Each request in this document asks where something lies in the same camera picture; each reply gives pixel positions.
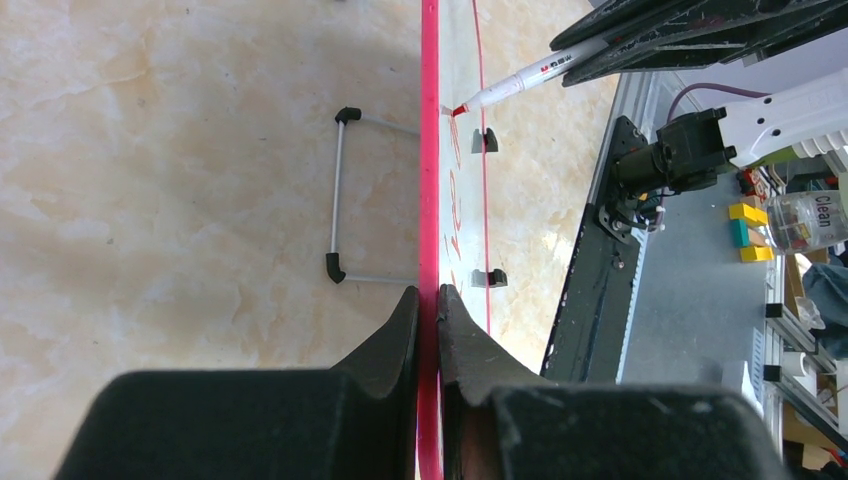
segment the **gray cloth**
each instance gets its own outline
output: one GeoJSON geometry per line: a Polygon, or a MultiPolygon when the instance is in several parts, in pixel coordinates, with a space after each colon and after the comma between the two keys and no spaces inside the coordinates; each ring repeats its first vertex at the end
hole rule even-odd
{"type": "Polygon", "coordinates": [[[813,333],[831,355],[848,358],[848,268],[815,263],[803,283],[825,324],[823,331],[813,333]]]}

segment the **bottle label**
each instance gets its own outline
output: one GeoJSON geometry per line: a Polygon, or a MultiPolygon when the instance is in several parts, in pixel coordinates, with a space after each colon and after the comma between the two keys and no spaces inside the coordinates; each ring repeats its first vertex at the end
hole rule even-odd
{"type": "Polygon", "coordinates": [[[815,198],[816,201],[816,225],[818,234],[824,242],[837,240],[837,235],[843,227],[842,208],[839,200],[822,193],[815,198]]]}

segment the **white marker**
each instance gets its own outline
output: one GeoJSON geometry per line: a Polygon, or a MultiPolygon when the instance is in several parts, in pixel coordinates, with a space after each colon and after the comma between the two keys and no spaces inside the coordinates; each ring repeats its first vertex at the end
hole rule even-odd
{"type": "Polygon", "coordinates": [[[522,68],[514,75],[501,80],[491,87],[480,90],[470,100],[454,110],[453,115],[457,116],[470,110],[494,105],[516,93],[541,85],[548,80],[562,75],[607,46],[609,44],[603,39],[594,37],[584,40],[573,47],[560,50],[529,67],[522,68]]]}

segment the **green block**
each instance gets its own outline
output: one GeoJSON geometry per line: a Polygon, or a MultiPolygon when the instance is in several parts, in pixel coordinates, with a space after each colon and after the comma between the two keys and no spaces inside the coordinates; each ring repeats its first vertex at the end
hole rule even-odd
{"type": "Polygon", "coordinates": [[[730,232],[733,234],[733,245],[736,248],[745,248],[751,245],[751,240],[748,238],[748,224],[745,220],[731,220],[730,232]]]}

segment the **beige tile floor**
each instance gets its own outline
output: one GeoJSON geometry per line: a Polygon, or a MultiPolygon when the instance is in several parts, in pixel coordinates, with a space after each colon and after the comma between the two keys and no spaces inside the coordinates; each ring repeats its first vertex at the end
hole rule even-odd
{"type": "MultiPolygon", "coordinates": [[[[488,81],[581,0],[480,0],[488,81]]],[[[418,123],[417,2],[0,5],[0,478],[54,471],[88,403],[140,368],[325,366],[402,289],[332,284],[336,127],[418,123]]],[[[493,334],[538,368],[614,79],[495,107],[493,334]]],[[[417,141],[349,129],[341,253],[416,275],[417,141]]]]}

